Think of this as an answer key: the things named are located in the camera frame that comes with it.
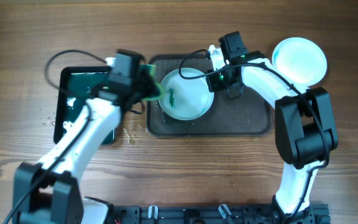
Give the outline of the white plate top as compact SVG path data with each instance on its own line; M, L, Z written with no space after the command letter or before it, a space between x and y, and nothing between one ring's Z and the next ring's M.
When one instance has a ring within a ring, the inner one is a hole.
M273 50L273 66L293 83L312 86L325 76L328 63L314 42L301 37L281 41Z

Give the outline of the green yellow sponge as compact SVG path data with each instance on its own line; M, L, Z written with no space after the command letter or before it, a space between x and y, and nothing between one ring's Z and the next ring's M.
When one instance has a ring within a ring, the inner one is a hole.
M143 64L140 66L140 89L144 101L156 101L165 94L163 86L155 79L155 72L155 65Z

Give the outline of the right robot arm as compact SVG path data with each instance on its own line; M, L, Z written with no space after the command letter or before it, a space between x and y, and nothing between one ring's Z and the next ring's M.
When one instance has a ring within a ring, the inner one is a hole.
M328 63L312 41L290 37L270 58L249 51L239 32L222 36L206 57L213 69L206 75L210 91L239 83L256 91L275 111L275 144L283 159L283 174L268 214L255 217L269 223L320 221L309 201L314 179L328 166L338 135L329 93L319 86Z

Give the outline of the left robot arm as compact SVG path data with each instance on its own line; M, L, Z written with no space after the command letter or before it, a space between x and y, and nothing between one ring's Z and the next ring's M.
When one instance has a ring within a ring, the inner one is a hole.
M114 207L83 198L79 183L106 136L134 104L156 100L162 89L144 56L119 49L108 79L97 84L61 140L36 164L23 162L14 174L13 205L5 223L109 223Z

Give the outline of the white plate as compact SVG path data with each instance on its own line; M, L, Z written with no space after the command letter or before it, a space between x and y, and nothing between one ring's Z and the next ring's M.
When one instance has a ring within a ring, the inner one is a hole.
M206 78L184 79L178 69L161 81L165 94L159 99L162 110L170 117L189 121L204 115L213 104L214 93L209 91Z
M293 83L312 86L325 76L328 63L314 42L301 37L281 41L273 50L273 66Z

